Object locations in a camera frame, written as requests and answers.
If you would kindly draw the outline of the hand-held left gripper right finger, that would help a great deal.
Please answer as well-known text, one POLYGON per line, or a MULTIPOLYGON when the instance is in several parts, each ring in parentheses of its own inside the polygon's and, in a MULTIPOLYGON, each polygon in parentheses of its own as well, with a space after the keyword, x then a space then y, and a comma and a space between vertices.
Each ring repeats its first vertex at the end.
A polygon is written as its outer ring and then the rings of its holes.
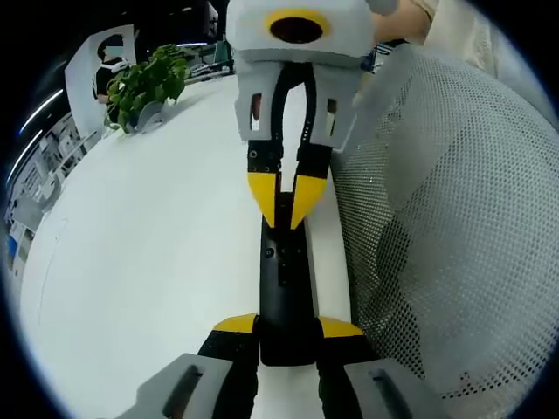
POLYGON ((407 367, 380 359, 362 330, 346 321, 319 318, 316 367, 326 418, 442 418, 438 395, 407 367))

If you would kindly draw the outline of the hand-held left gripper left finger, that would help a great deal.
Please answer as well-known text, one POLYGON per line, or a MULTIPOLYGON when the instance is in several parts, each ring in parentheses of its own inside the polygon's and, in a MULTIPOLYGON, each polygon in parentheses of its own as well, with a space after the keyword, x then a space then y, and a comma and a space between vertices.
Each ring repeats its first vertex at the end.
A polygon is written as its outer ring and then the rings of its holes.
POLYGON ((216 324, 195 354, 146 380, 120 418, 249 418, 258 391, 255 313, 216 324))

